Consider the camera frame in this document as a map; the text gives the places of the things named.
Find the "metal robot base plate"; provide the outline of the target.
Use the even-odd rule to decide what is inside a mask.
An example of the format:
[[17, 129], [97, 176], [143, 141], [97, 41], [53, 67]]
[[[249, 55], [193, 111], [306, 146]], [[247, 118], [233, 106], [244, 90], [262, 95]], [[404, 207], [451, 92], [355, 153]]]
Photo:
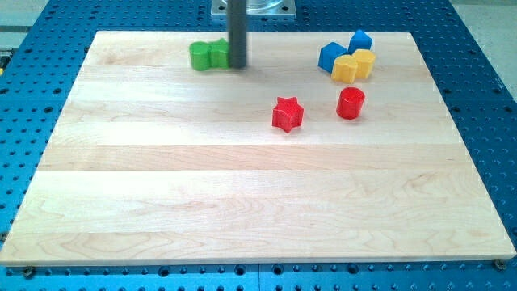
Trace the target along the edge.
[[[212, 19], [225, 19], [227, 0], [212, 0], [210, 14]], [[294, 19], [296, 17], [295, 0], [247, 0], [246, 16], [248, 18]]]

